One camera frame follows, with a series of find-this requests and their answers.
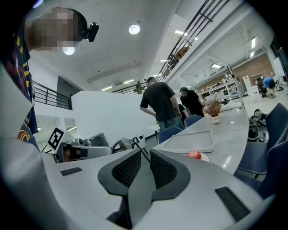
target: jeans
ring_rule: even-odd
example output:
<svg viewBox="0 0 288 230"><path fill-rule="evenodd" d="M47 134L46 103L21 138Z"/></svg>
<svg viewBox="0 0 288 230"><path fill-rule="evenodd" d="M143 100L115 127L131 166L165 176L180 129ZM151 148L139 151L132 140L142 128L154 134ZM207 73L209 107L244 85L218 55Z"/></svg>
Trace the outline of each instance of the jeans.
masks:
<svg viewBox="0 0 288 230"><path fill-rule="evenodd" d="M174 118L172 118L170 120L158 121L158 124L159 124L161 130L164 130L164 129L172 126L172 125L180 128L180 129L184 129L185 128L178 116L174 117Z"/></svg>

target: blue chair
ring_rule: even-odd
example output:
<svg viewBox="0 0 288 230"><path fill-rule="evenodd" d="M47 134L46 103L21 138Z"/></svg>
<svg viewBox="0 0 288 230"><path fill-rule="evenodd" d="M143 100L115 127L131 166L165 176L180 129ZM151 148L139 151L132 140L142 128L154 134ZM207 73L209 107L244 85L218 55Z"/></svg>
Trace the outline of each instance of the blue chair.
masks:
<svg viewBox="0 0 288 230"><path fill-rule="evenodd" d="M190 117L187 117L185 120L184 120L184 124L185 124L185 127L189 127L190 125L193 125L196 121L199 121L202 117L196 115L196 114L193 114L191 115Z"/></svg>
<svg viewBox="0 0 288 230"><path fill-rule="evenodd" d="M235 172L234 176L257 191L263 199L275 194L283 180L284 172L288 171L288 140L275 145L267 156L267 174L263 181L258 181L242 173Z"/></svg>
<svg viewBox="0 0 288 230"><path fill-rule="evenodd" d="M164 130L161 130L158 133L158 144L161 144L162 142L164 142L165 140L168 140L170 137L172 137L173 135L176 135L178 133L180 133L182 130L176 126L170 126Z"/></svg>
<svg viewBox="0 0 288 230"><path fill-rule="evenodd" d="M286 139L288 110L281 103L278 103L267 115L266 125L269 133L268 142L247 142L245 152L238 166L239 169L255 173L256 176L266 174L268 151Z"/></svg>

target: potted plant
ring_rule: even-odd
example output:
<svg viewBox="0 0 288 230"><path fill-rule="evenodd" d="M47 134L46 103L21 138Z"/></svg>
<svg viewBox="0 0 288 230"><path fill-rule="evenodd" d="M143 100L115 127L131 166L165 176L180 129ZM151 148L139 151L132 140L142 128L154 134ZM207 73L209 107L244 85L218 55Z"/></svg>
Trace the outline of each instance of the potted plant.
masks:
<svg viewBox="0 0 288 230"><path fill-rule="evenodd" d="M218 124L220 123L220 117L219 113L221 110L221 103L217 101L216 99L208 102L204 107L203 107L203 113L208 114L212 117L212 123L213 124Z"/></svg>

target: flower pot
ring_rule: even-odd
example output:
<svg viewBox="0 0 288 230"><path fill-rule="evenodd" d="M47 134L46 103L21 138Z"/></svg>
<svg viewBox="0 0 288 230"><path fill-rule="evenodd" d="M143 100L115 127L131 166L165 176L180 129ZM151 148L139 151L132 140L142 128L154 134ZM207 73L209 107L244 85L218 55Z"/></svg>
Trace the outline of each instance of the flower pot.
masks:
<svg viewBox="0 0 288 230"><path fill-rule="evenodd" d="M212 124L219 124L220 123L220 117L216 116L216 117L212 117Z"/></svg>

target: shorts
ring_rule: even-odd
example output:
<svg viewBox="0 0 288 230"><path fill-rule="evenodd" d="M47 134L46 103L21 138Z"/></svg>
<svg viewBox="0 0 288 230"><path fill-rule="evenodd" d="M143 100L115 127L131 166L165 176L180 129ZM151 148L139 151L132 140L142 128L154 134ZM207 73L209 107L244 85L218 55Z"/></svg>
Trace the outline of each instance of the shorts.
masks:
<svg viewBox="0 0 288 230"><path fill-rule="evenodd" d="M269 88L275 88L275 82L273 79L269 81Z"/></svg>

